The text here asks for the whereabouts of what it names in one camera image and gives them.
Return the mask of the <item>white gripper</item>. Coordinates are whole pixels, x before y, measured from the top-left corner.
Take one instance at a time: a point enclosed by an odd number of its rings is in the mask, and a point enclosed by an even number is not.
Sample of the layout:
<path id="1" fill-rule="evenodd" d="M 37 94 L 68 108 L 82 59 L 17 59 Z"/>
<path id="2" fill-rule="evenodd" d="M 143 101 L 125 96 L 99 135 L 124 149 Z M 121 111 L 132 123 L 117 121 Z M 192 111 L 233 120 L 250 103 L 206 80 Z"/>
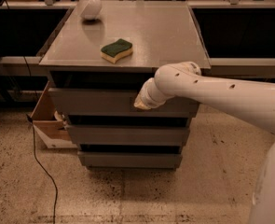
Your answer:
<path id="1" fill-rule="evenodd" d="M 150 110 L 164 105 L 172 96 L 160 91 L 155 80 L 149 78 L 139 91 L 134 101 L 134 107 L 141 110 Z"/>

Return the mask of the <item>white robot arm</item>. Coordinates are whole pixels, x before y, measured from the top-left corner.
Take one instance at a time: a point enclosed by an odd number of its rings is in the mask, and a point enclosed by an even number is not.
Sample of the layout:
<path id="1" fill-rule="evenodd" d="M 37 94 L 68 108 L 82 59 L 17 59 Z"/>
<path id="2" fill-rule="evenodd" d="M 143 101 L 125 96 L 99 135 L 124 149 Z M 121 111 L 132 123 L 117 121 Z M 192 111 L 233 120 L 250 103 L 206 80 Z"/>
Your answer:
<path id="1" fill-rule="evenodd" d="M 195 63 L 172 63 L 144 83 L 134 106 L 149 110 L 173 97 L 195 100 L 275 134 L 274 83 L 204 77 Z M 248 224 L 275 224 L 275 143 L 257 178 Z"/>

